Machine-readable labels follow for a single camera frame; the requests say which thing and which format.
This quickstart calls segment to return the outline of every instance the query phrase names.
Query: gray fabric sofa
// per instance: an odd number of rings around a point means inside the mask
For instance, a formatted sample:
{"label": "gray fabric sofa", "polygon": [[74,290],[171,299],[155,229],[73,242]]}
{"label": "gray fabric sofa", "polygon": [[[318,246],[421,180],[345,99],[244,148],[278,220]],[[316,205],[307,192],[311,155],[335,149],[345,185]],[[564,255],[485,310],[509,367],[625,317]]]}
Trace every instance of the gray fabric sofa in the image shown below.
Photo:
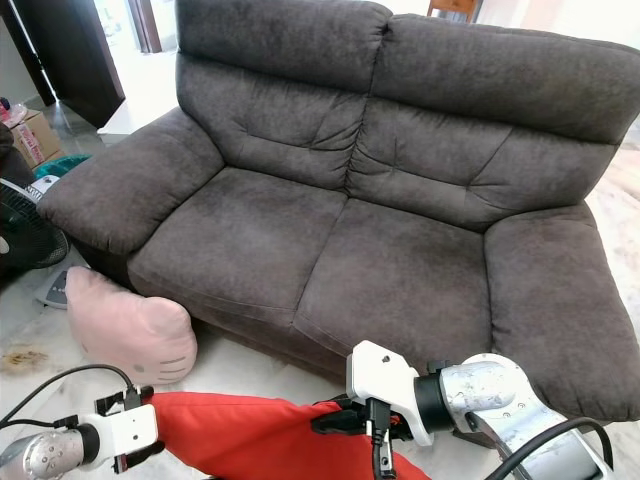
{"label": "gray fabric sofa", "polygon": [[570,416],[640,418],[584,203],[640,54],[369,2],[180,0],[180,108],[40,202],[97,269],[312,366],[495,351]]}

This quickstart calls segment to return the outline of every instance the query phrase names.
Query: tile floor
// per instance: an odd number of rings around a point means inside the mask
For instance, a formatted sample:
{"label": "tile floor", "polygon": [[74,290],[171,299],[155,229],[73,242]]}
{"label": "tile floor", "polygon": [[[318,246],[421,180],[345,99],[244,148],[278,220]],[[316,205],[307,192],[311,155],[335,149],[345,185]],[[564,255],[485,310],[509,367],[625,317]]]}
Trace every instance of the tile floor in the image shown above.
{"label": "tile floor", "polygon": [[[45,110],[68,153],[97,153],[104,145],[95,129],[64,106]],[[612,166],[588,198],[598,221],[611,269],[621,296],[640,334],[640,128],[634,126]],[[35,386],[61,370],[85,363],[73,342],[63,311],[43,307],[32,295],[47,270],[31,271],[0,290],[0,415],[4,415]],[[162,390],[191,390],[282,397],[297,403],[314,402],[343,392],[342,385],[287,365],[267,355],[216,337],[198,327],[200,352],[195,369],[182,382]],[[32,351],[32,363],[15,366],[12,353]],[[50,387],[30,403],[22,417],[48,420],[89,412],[93,400],[121,388],[109,373],[80,373]],[[619,480],[640,480],[640,423],[612,424]],[[34,428],[0,431],[0,449]],[[431,448],[397,443],[435,480],[484,478],[498,464],[494,451],[471,445],[449,434],[438,434]],[[108,465],[69,479],[113,478]],[[203,475],[163,453],[126,474],[130,480],[201,479]]]}

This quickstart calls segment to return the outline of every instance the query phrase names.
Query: red cloth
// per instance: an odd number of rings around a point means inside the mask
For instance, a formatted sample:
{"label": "red cloth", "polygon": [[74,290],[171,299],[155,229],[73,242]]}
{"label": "red cloth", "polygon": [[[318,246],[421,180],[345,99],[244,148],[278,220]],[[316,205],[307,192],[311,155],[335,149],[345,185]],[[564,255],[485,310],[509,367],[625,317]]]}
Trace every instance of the red cloth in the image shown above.
{"label": "red cloth", "polygon": [[[224,480],[369,480],[371,441],[319,435],[310,421],[335,402],[299,407],[286,400],[202,393],[157,393],[160,440],[181,461]],[[394,454],[399,480],[429,480]]]}

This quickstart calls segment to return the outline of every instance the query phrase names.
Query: hello kitty pillow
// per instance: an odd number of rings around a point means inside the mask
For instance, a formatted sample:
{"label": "hello kitty pillow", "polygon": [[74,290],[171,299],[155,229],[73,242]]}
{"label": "hello kitty pillow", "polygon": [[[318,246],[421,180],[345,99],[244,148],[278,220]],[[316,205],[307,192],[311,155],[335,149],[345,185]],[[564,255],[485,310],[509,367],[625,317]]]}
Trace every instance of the hello kitty pillow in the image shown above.
{"label": "hello kitty pillow", "polygon": [[124,370],[134,383],[181,380],[196,359],[196,337],[185,308],[145,298],[98,272],[72,267],[66,286],[69,322],[86,356]]}

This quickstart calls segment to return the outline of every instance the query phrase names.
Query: seat cushion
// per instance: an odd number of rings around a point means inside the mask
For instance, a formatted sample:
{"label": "seat cushion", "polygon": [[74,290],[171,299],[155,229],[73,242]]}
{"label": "seat cushion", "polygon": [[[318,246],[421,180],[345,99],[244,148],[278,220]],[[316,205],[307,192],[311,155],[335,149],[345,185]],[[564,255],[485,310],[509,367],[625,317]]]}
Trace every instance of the seat cushion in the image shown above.
{"label": "seat cushion", "polygon": [[347,355],[371,340],[460,362],[491,350],[482,235],[350,199],[316,264],[295,327]]}
{"label": "seat cushion", "polygon": [[143,295],[290,325],[342,193],[225,168],[128,263]]}

